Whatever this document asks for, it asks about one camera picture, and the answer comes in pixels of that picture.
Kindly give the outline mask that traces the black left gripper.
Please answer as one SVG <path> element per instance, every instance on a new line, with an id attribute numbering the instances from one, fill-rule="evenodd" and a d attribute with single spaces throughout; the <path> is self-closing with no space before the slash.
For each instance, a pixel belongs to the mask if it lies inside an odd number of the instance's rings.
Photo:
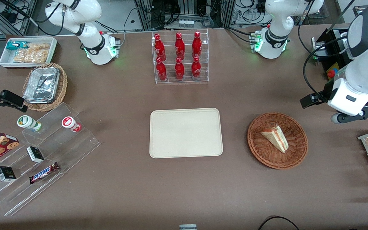
<path id="1" fill-rule="evenodd" d="M 331 87 L 325 86 L 322 91 L 318 93 L 311 93 L 300 99 L 301 107 L 303 109 L 306 109 L 310 106 L 327 103 L 328 100 L 330 99 L 330 95 L 331 95 Z"/>

